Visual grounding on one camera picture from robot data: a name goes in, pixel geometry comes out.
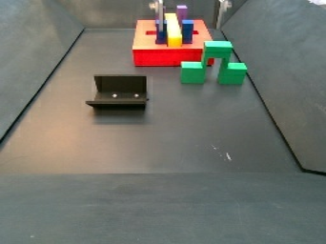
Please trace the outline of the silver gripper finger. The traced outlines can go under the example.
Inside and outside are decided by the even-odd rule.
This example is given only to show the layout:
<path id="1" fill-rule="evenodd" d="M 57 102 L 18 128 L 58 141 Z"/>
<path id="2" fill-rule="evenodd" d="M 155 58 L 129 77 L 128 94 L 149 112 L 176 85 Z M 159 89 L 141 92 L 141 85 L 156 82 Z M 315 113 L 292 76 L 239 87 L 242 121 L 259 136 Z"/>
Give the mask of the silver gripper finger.
<path id="1" fill-rule="evenodd" d="M 217 0 L 216 29 L 221 27 L 223 15 L 231 8 L 231 0 Z"/>
<path id="2" fill-rule="evenodd" d="M 155 11 L 155 16 L 156 16 L 156 19 L 159 21 L 163 21 L 163 8 L 164 8 L 164 5 L 163 5 L 163 0 L 152 0 L 152 2 L 149 3 L 149 8 Z"/>

